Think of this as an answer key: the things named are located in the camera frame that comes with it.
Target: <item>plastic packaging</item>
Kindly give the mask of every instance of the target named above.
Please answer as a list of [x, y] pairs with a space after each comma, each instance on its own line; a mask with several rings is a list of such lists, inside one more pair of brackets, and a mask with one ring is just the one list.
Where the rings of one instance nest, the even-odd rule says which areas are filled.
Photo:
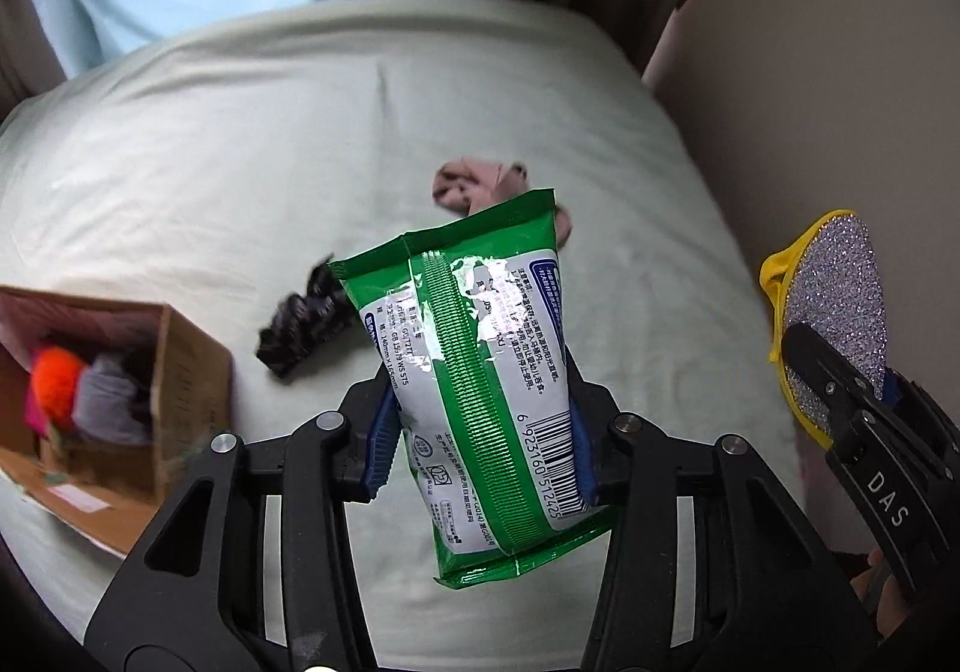
[[534, 190], [330, 265], [390, 372], [450, 587], [610, 528], [575, 458], [589, 449], [574, 452], [553, 218], [553, 192]]

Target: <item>silver glitter surface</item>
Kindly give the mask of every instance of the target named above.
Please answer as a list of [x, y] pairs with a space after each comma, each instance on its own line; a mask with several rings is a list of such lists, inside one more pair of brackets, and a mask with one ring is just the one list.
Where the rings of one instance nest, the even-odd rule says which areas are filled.
[[[784, 330], [795, 322], [811, 325], [880, 397], [887, 364], [883, 289], [867, 226], [859, 218], [834, 218], [806, 246], [787, 291]], [[790, 368], [786, 378], [800, 411], [829, 436], [827, 406]]]

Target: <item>barcode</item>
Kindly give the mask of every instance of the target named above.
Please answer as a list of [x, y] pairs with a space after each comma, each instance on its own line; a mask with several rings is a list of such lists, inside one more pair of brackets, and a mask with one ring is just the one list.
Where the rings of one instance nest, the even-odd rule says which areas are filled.
[[546, 466], [553, 496], [560, 505], [560, 517], [587, 510], [587, 502], [577, 490], [577, 472], [573, 464], [573, 435], [570, 431], [570, 412], [530, 423], [536, 446]]

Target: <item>cardboard box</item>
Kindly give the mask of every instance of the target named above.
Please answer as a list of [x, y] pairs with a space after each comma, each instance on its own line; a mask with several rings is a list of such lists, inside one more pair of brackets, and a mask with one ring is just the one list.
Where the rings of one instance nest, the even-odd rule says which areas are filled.
[[[35, 436], [23, 421], [27, 367], [51, 331], [102, 347], [155, 346], [150, 445], [71, 445], [58, 454]], [[190, 458], [229, 430], [231, 379], [227, 348], [167, 304], [0, 286], [0, 470], [109, 550], [130, 552]]]

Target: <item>pink scrunchie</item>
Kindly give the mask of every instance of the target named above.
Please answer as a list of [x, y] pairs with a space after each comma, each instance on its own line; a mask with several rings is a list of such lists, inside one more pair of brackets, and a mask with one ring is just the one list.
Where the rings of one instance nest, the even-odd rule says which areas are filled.
[[[433, 177], [433, 199], [452, 212], [464, 217], [476, 214], [494, 204], [526, 193], [527, 169], [522, 163], [504, 166], [464, 157], [444, 163]], [[570, 237], [570, 214], [557, 206], [554, 216], [557, 229], [557, 247]]]

